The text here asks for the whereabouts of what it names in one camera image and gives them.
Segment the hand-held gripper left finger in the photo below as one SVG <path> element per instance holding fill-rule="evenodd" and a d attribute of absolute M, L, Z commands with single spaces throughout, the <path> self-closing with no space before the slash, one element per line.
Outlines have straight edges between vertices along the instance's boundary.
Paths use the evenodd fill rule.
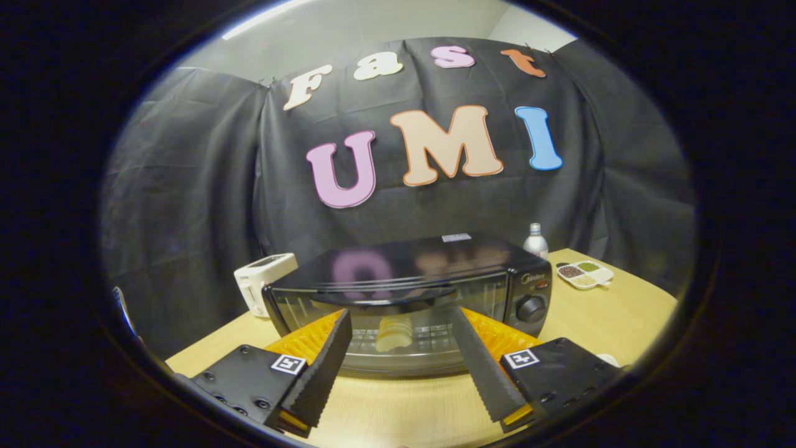
<path fill-rule="evenodd" d="M 241 344 L 190 378 L 190 391 L 248 426 L 306 439 L 318 426 L 353 336 L 338 310 L 266 348 Z"/>

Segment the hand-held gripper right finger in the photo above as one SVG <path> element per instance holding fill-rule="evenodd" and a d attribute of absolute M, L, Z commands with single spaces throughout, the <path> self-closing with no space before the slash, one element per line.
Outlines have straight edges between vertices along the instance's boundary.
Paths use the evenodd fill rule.
<path fill-rule="evenodd" d="M 449 318 L 481 402 L 506 433 L 590 402 L 624 373 L 569 338 L 540 342 L 461 306 Z"/>

